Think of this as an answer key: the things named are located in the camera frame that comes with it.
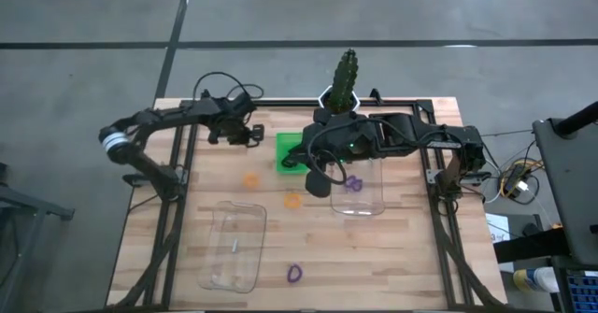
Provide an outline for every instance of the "purple ring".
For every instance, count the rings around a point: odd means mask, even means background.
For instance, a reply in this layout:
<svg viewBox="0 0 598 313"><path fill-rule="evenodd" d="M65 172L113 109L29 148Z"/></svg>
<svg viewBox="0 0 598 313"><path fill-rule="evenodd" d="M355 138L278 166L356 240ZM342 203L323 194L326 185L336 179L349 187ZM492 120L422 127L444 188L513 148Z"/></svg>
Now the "purple ring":
<svg viewBox="0 0 598 313"><path fill-rule="evenodd" d="M355 177L354 175L349 176L347 178L347 182L345 182L345 189L347 192L359 192L363 187L363 180L360 178Z"/></svg>
<svg viewBox="0 0 598 313"><path fill-rule="evenodd" d="M297 277L292 277L292 270L297 270ZM301 269L301 266L294 263L291 265L291 267L289 268L289 272L287 273L287 281L290 282L291 284L293 284L293 283L296 283L297 281L299 281L302 276L303 276L303 270Z"/></svg>

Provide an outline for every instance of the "green cactus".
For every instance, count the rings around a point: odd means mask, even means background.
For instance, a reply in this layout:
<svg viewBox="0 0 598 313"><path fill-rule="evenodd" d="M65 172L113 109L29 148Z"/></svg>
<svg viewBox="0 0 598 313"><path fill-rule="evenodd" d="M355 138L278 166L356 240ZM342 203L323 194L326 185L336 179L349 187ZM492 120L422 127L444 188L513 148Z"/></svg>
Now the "green cactus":
<svg viewBox="0 0 598 313"><path fill-rule="evenodd" d="M358 68L355 50L347 50L336 67L333 88L330 90L328 100L326 100L326 107L334 114L351 111L353 107L353 86L357 78Z"/></svg>

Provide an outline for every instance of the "yellow wire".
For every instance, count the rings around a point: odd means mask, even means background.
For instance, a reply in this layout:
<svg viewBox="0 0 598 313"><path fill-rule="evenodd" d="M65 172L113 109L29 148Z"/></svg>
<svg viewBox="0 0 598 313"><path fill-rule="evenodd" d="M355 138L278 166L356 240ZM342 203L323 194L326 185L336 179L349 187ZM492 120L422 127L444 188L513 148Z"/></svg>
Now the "yellow wire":
<svg viewBox="0 0 598 313"><path fill-rule="evenodd" d="M542 162L542 160L536 161L534 159L522 159L522 160L517 160L514 163L512 163L507 169L506 172L508 172L514 165L516 164L525 164L526 169L521 173L521 175L518 177L518 179L521 179L525 173L527 173L527 171L531 171L532 168L534 168L537 165L540 165L540 168L544 169L544 163ZM514 191L515 188L512 188L510 191L508 191L507 194L505 194L503 191L505 190L505 177L501 178L501 189L499 190L501 196L503 197L509 197Z"/></svg>

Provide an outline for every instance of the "clear plastic container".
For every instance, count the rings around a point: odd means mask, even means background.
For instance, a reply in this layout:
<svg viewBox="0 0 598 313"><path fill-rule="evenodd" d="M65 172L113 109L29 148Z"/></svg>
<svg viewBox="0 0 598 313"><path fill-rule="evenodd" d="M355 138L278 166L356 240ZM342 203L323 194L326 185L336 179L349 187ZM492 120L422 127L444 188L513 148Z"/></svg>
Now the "clear plastic container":
<svg viewBox="0 0 598 313"><path fill-rule="evenodd" d="M212 214L209 246L199 273L199 285L208 290L251 292L262 258L265 208L221 201Z"/></svg>
<svg viewBox="0 0 598 313"><path fill-rule="evenodd" d="M386 208L382 199L382 163L380 159L343 164L347 171L345 185L332 185L330 197L334 211L352 216L379 215ZM336 165L328 166L328 175L342 179Z"/></svg>

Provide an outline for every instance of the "white bottle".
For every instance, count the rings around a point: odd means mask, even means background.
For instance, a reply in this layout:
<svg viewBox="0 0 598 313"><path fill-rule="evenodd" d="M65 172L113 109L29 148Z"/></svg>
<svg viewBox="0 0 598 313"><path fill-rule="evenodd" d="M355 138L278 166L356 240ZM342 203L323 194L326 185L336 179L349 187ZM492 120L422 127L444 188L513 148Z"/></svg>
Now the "white bottle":
<svg viewBox="0 0 598 313"><path fill-rule="evenodd" d="M523 292L559 292L552 267L517 270L513 274L515 285Z"/></svg>

